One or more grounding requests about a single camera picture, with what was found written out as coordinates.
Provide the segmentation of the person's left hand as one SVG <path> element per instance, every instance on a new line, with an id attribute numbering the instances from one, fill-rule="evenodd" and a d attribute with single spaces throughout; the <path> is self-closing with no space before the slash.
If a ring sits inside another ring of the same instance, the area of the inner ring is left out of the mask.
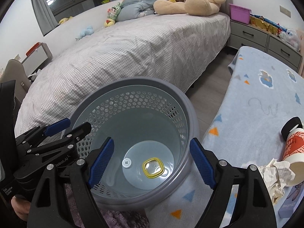
<path id="1" fill-rule="evenodd" d="M 16 215 L 21 220 L 23 220 L 23 221 L 28 220 L 28 215 L 29 215 L 30 206 L 31 206 L 30 202 L 28 202 L 27 200 L 17 198 L 16 196 L 14 196 L 11 199 L 11 205 L 12 205 L 12 208 L 14 209 Z"/>

